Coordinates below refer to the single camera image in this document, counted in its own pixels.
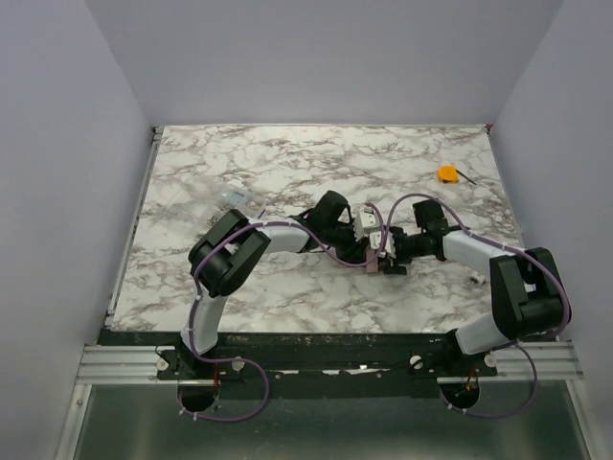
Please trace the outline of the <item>pink folding umbrella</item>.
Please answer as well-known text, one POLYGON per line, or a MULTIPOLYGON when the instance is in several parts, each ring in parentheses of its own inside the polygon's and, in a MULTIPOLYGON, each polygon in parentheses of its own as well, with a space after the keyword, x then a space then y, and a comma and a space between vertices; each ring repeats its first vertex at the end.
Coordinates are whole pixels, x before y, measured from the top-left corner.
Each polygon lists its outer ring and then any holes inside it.
POLYGON ((364 267, 364 271, 367 274, 384 273, 388 267, 388 254, 386 251, 380 252, 376 257, 375 250, 367 248, 365 250, 365 259, 367 264, 364 267))

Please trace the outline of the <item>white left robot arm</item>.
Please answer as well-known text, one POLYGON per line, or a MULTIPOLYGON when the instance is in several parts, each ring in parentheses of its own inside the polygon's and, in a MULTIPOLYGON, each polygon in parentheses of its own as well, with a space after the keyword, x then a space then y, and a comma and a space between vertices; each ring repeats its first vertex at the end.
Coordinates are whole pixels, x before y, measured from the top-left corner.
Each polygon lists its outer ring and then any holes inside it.
POLYGON ((218 328, 230 296, 251 276, 262 257, 302 254, 318 247, 341 265, 361 268, 385 250, 385 242, 370 251, 370 234, 386 235, 385 223, 372 203, 354 214, 340 194, 328 191, 315 206, 281 220, 248 218, 232 209, 193 246, 188 255, 194 299, 182 346, 207 365, 233 362, 232 357, 211 357, 218 328))

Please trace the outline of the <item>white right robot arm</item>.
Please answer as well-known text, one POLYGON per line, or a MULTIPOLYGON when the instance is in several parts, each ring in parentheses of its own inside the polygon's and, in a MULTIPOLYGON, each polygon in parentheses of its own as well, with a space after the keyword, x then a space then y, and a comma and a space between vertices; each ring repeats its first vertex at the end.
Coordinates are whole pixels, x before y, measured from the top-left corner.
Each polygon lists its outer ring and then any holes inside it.
POLYGON ((438 199, 419 197, 413 205, 417 234, 386 224, 395 262, 434 257, 465 265, 489 281, 490 312, 450 333, 455 353, 478 355, 536 335, 547 340, 565 329, 570 301, 549 250, 521 249, 478 235, 438 199))

